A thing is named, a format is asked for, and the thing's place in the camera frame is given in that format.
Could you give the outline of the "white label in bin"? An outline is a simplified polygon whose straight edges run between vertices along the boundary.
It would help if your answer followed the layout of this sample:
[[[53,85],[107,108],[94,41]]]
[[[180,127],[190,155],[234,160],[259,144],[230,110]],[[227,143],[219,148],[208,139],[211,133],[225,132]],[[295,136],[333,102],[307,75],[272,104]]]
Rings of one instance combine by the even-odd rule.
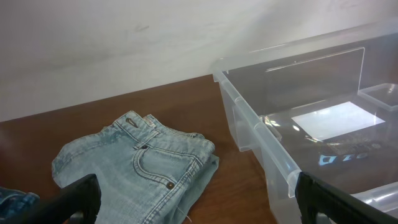
[[[385,121],[348,101],[292,119],[312,138],[323,141]]]

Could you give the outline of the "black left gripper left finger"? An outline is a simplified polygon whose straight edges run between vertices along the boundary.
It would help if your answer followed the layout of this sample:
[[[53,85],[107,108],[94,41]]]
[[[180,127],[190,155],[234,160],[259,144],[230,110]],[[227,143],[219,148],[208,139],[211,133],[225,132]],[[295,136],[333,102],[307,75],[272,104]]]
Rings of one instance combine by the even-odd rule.
[[[58,195],[6,220],[13,224],[84,223],[96,221],[101,206],[97,176],[88,174],[61,189]]]

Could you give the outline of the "light blue folded jeans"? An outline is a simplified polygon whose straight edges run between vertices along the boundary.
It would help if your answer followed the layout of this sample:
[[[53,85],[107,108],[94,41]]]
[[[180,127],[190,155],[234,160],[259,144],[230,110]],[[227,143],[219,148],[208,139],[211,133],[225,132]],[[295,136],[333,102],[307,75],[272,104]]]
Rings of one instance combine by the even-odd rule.
[[[52,177],[66,187],[88,175],[101,190],[98,223],[182,223],[219,166],[215,145],[152,115],[130,111],[62,147]]]

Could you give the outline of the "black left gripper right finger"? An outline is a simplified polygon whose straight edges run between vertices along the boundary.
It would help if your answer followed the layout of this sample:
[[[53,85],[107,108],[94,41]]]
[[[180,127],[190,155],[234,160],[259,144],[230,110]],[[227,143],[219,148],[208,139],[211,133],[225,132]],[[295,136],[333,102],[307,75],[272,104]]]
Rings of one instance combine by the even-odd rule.
[[[397,224],[397,218],[354,198],[308,172],[299,173],[295,198],[302,223]]]

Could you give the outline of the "dark blue folded jeans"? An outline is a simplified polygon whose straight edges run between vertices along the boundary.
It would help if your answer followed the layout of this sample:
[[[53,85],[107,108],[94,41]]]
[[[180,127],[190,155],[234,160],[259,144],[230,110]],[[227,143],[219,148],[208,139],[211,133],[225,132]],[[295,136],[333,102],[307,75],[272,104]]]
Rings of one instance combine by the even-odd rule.
[[[1,187],[1,223],[37,204],[40,197],[32,192]]]

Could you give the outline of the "clear plastic storage bin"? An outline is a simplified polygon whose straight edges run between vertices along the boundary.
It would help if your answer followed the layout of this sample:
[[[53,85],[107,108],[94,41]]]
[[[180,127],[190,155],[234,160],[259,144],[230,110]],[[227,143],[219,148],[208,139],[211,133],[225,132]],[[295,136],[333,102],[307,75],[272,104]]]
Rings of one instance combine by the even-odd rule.
[[[397,216],[397,19],[225,57],[213,65],[240,151],[264,169],[278,223],[299,223],[309,172]]]

